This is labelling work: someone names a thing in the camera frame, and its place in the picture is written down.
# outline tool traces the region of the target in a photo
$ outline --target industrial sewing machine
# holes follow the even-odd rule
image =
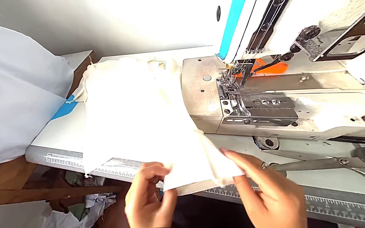
[[[206,133],[365,137],[365,0],[232,0],[216,56],[185,59],[185,106]]]

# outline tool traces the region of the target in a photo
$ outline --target cream fabric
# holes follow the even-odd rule
[[[173,60],[122,58],[90,65],[74,94],[87,109],[86,174],[113,157],[158,161],[171,168],[164,190],[177,188],[179,195],[243,175],[190,118]]]

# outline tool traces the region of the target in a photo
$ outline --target hand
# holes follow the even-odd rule
[[[246,176],[233,177],[247,215],[256,228],[307,228],[305,195],[301,186],[272,168],[262,169],[262,161],[220,148],[225,156],[244,169],[259,185],[253,191]]]
[[[130,228],[170,227],[177,203],[177,190],[164,192],[159,202],[155,190],[159,180],[170,172],[160,162],[144,163],[126,194],[125,213]]]

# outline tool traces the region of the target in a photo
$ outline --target ring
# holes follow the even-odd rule
[[[261,168],[264,169],[264,170],[266,170],[268,167],[269,167],[269,165],[267,163],[265,163],[265,162],[263,162],[261,164]]]

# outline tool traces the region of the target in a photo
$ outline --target fingernail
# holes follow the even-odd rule
[[[219,148],[219,151],[226,156],[226,153],[229,153],[230,151],[224,147]]]

